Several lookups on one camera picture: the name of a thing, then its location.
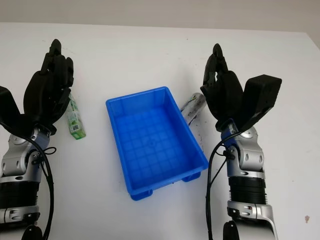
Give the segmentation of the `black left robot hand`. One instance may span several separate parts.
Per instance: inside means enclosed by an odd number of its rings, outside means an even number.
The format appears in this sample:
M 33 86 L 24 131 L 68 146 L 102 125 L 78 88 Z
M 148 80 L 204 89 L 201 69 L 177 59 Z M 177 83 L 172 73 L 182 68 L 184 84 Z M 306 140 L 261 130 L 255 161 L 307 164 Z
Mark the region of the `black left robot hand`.
M 24 114 L 35 125 L 57 132 L 54 123 L 65 113 L 74 82 L 74 63 L 62 55 L 62 45 L 54 39 L 44 56 L 41 69 L 32 76 L 23 98 Z

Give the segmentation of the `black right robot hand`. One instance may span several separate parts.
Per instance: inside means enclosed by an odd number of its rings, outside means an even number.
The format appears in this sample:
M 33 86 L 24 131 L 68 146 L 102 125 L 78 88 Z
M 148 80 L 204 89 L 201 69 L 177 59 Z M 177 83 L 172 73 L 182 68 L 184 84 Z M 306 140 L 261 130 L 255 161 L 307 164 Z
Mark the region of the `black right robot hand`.
M 221 46 L 214 45 L 205 65 L 200 87 L 208 108 L 217 120 L 215 128 L 222 132 L 241 108 L 243 88 L 236 74 L 228 69 Z

